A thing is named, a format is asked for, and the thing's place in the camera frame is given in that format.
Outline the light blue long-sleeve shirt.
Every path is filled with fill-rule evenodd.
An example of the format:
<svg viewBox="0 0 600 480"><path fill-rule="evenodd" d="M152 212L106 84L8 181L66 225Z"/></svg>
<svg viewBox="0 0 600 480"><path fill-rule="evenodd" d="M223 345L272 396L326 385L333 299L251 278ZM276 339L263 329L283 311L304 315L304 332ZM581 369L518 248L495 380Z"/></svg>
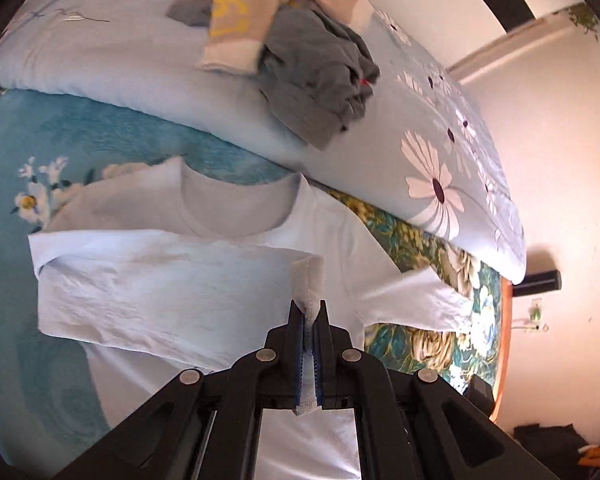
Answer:
<svg viewBox="0 0 600 480"><path fill-rule="evenodd" d="M376 323L456 332L471 303L429 268L402 272L362 221L301 174L234 185L174 157L81 188L29 238L38 327L77 340L120 424L177 372L231 367L296 304L362 348Z"/></svg>

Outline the teal floral bed sheet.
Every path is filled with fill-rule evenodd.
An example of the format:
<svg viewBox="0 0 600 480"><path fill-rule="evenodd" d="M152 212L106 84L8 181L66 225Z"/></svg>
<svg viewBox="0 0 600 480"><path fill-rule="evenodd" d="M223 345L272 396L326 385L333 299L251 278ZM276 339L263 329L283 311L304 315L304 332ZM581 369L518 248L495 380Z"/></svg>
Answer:
<svg viewBox="0 0 600 480"><path fill-rule="evenodd" d="M34 478L56 474L108 426L83 349L38 331L28 237L52 197L111 164L173 155L236 184L285 175L210 133L76 96L0 88L0 452Z"/></svg>

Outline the grey sweatshirt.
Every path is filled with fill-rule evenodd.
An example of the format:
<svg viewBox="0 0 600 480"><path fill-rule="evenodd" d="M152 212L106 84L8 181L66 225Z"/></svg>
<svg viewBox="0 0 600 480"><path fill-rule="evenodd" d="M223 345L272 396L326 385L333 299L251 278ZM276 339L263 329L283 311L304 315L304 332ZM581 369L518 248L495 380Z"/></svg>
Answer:
<svg viewBox="0 0 600 480"><path fill-rule="evenodd" d="M258 69L245 76L257 81L275 119L324 151L365 117L380 69L361 36L313 1L279 2Z"/></svg>

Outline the light blue floral quilt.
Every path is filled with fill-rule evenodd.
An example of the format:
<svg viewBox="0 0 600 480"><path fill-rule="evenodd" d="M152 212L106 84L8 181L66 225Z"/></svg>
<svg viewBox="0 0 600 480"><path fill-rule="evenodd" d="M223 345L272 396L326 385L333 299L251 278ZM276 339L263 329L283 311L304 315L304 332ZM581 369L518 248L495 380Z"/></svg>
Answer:
<svg viewBox="0 0 600 480"><path fill-rule="evenodd" d="M387 14L281 6L245 46L168 11L181 0L26 0L0 86L84 96L207 131L448 240L509 281L527 249L498 152L462 86Z"/></svg>

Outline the beige knit sweater yellow letters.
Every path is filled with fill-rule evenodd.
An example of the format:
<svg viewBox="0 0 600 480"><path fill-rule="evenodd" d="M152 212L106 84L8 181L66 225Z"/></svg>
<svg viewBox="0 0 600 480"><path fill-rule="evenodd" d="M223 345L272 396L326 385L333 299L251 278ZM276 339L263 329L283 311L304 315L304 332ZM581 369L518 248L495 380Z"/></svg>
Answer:
<svg viewBox="0 0 600 480"><path fill-rule="evenodd" d="M314 1L323 13L358 34L364 32L374 13L368 0ZM254 74L279 6L279 0L212 0L208 39L197 67Z"/></svg>

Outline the green hanging plant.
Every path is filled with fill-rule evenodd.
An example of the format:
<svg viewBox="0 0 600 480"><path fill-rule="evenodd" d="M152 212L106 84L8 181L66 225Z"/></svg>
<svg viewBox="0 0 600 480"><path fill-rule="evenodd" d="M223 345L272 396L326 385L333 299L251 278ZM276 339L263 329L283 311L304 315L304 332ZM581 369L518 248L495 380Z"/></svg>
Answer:
<svg viewBox="0 0 600 480"><path fill-rule="evenodd" d="M585 35L592 34L598 40L600 20L586 3L577 3L566 9L569 21L583 30Z"/></svg>

